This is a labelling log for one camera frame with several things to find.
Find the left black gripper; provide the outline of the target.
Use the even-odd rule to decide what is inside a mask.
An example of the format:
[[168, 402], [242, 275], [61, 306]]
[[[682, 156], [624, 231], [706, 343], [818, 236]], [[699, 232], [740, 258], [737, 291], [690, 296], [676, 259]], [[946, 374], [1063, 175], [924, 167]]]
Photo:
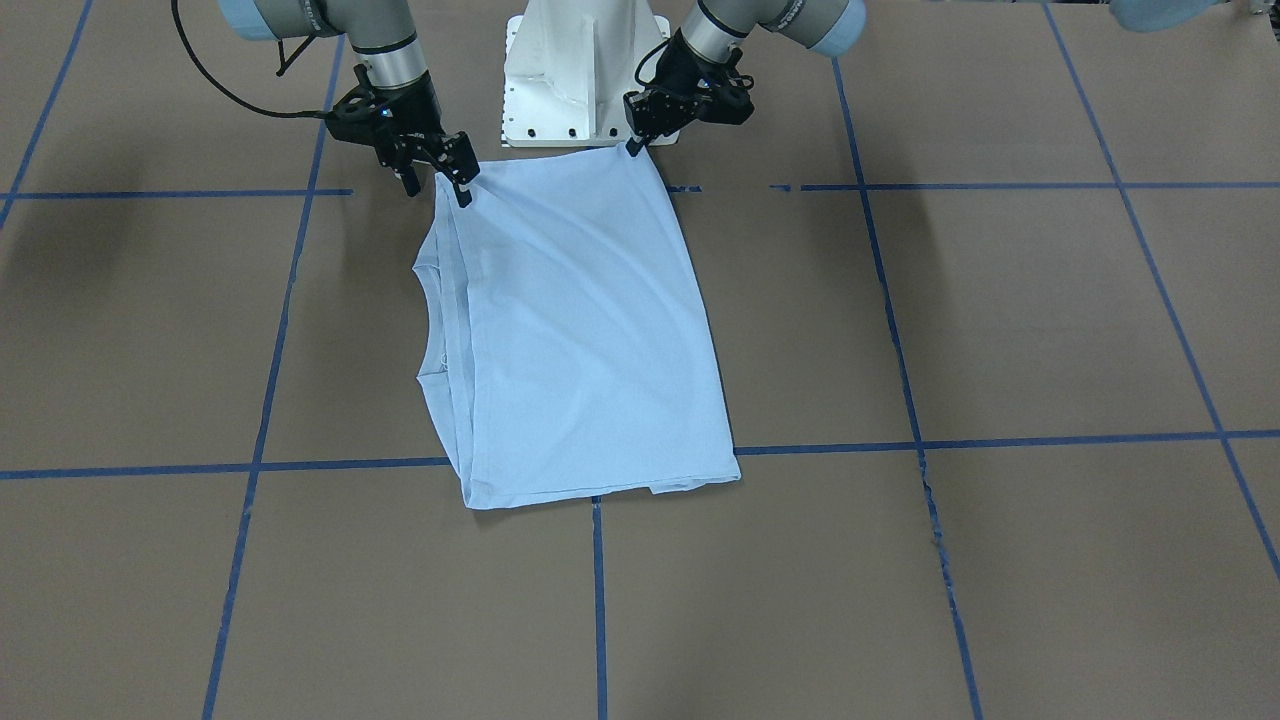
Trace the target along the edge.
[[631, 129], [625, 149], [631, 158], [637, 158], [659, 137], [669, 137], [695, 120], [741, 126], [750, 118], [754, 78], [739, 73], [742, 50], [735, 44], [730, 44], [728, 50], [723, 61], [710, 61], [698, 54], [678, 29], [650, 51], [660, 54], [652, 79], [640, 78], [649, 56], [636, 65], [634, 78], [643, 88], [623, 95]]

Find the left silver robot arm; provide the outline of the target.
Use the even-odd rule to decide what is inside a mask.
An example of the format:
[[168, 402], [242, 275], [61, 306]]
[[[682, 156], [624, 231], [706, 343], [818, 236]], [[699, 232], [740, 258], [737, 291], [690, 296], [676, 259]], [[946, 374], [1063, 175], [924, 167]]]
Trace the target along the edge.
[[754, 113], [755, 81], [739, 63], [754, 29], [835, 59], [865, 24], [864, 1], [695, 1], [678, 28], [635, 67], [637, 88], [623, 95], [626, 151], [635, 158], [692, 123], [744, 124]]

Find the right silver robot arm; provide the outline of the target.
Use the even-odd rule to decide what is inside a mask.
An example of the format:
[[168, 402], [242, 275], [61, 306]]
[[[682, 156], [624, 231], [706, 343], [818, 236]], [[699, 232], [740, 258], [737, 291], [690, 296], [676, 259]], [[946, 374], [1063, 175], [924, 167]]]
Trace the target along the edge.
[[346, 37], [356, 65], [356, 86], [324, 111], [273, 111], [278, 119], [315, 118], [342, 143], [371, 149], [410, 197], [422, 186], [413, 169], [429, 165], [454, 192], [460, 208], [472, 202], [480, 173], [470, 137], [445, 131], [428, 59], [406, 1], [221, 1], [229, 27], [250, 41]]

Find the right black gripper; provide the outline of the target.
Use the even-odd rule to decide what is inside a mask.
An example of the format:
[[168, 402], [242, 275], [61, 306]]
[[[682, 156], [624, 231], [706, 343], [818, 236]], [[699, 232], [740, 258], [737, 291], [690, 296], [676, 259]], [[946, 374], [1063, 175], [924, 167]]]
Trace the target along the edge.
[[466, 132], [443, 129], [433, 79], [401, 88], [357, 86], [324, 114], [324, 123], [334, 140], [374, 149], [379, 164], [396, 173], [408, 197], [421, 193], [413, 169], [420, 163], [447, 177], [460, 208], [472, 204], [470, 184], [480, 164]]

